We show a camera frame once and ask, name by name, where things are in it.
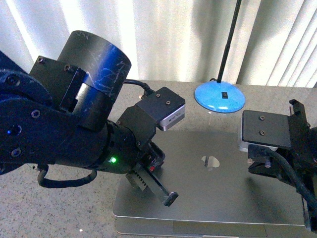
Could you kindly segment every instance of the speckled gray surface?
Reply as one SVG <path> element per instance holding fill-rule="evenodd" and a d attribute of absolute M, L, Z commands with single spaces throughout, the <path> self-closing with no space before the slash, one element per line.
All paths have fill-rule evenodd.
<path fill-rule="evenodd" d="M 173 130 L 236 132 L 242 111 L 217 114 L 199 106 L 193 95 L 199 83 L 149 81 L 155 90 L 167 86 L 186 99 L 186 118 Z M 246 96 L 244 109 L 289 114 L 290 99 L 304 103 L 309 123 L 317 125 L 317 91 L 309 88 L 238 86 Z M 143 91 L 124 85 L 109 117 L 116 121 Z M 76 179 L 87 170 L 50 166 L 47 178 Z M 37 171 L 24 165 L 0 177 L 0 238 L 134 238 L 116 233 L 112 204 L 120 176 L 98 173 L 78 188 L 46 189 L 38 186 Z"/>

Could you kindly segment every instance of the screw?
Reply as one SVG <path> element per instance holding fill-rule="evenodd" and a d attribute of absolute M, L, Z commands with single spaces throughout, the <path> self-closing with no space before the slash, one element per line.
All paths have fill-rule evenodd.
<path fill-rule="evenodd" d="M 31 117 L 32 117 L 32 118 L 35 118 L 35 119 L 36 119 L 36 118 L 39 118 L 40 115 L 41 115 L 40 110 L 35 109 L 34 111 L 31 112 Z"/>
<path fill-rule="evenodd" d="M 70 65 L 69 64 L 65 65 L 64 71 L 68 71 L 69 69 L 70 69 Z"/>
<path fill-rule="evenodd" d="M 22 131 L 22 127 L 20 125 L 13 125 L 9 128 L 9 130 L 7 131 L 7 133 L 9 135 L 15 135 L 17 136 L 18 134 L 20 134 Z"/>
<path fill-rule="evenodd" d="M 38 63 L 44 63 L 44 58 L 43 57 L 38 57 Z"/>
<path fill-rule="evenodd" d="M 11 157 L 18 157 L 22 154 L 22 150 L 20 148 L 16 148 L 12 150 Z"/>
<path fill-rule="evenodd" d="M 9 75 L 5 81 L 11 86 L 18 86 L 20 84 L 20 78 L 16 74 Z"/>

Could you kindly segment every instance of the metal plate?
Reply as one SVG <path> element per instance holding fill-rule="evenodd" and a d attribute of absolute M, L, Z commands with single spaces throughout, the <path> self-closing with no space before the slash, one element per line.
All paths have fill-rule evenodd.
<path fill-rule="evenodd" d="M 153 141 L 166 159 L 156 175 L 179 197 L 164 207 L 147 189 L 134 190 L 122 178 L 113 209 L 118 232 L 179 237 L 314 237 L 304 228 L 300 195 L 276 179 L 248 173 L 248 155 L 239 151 L 236 137 L 231 133 L 158 131 Z M 216 157 L 220 166 L 210 171 L 203 156 Z"/>
<path fill-rule="evenodd" d="M 291 147 L 288 116 L 244 110 L 242 118 L 243 141 L 283 149 Z"/>

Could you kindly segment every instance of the black wire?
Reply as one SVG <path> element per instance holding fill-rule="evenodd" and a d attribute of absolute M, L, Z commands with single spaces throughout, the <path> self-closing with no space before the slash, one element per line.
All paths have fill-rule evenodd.
<path fill-rule="evenodd" d="M 294 183 L 297 192 L 304 197 L 304 199 L 307 201 L 308 205 L 313 209 L 313 215 L 317 216 L 317 200 L 316 200 L 315 196 L 305 187 L 304 183 L 296 175 L 295 171 L 293 170 L 291 165 L 288 163 L 288 161 L 283 156 L 281 156 L 280 154 L 278 154 L 275 151 L 272 151 L 269 148 L 265 148 L 265 153 L 267 155 L 271 155 L 282 166 L 285 173 L 288 175 L 288 177 Z"/>
<path fill-rule="evenodd" d="M 93 170 L 91 174 L 84 178 L 76 179 L 76 180 L 50 180 L 45 178 L 45 175 L 49 171 L 49 166 L 38 166 L 40 169 L 40 173 L 38 175 L 38 183 L 42 187 L 46 188 L 66 188 L 66 187 L 79 187 L 93 181 L 97 176 L 97 171 Z"/>
<path fill-rule="evenodd" d="M 134 84 L 134 85 L 138 85 L 140 87 L 142 87 L 144 89 L 144 96 L 147 97 L 149 95 L 151 95 L 152 93 L 154 93 L 155 91 L 152 90 L 149 85 L 147 83 L 143 83 L 140 82 L 138 80 L 134 80 L 134 79 L 125 79 L 124 83 L 126 84 Z"/>

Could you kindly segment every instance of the black robotic arm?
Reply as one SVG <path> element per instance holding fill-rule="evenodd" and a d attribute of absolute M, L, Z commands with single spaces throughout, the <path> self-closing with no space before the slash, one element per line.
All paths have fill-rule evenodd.
<path fill-rule="evenodd" d="M 72 32 L 58 60 L 39 56 L 30 74 L 0 52 L 0 175 L 38 164 L 39 184 L 56 188 L 87 184 L 97 171 L 128 174 L 133 185 L 142 180 L 171 205 L 177 193 L 151 173 L 165 158 L 151 139 L 157 127 L 167 130 L 184 118 L 185 100 L 166 87 L 154 92 L 127 80 L 130 68 L 116 46 L 84 31 Z M 124 83 L 138 84 L 145 93 L 114 123 L 108 116 Z M 45 178 L 50 164 L 92 173 L 52 181 Z"/>

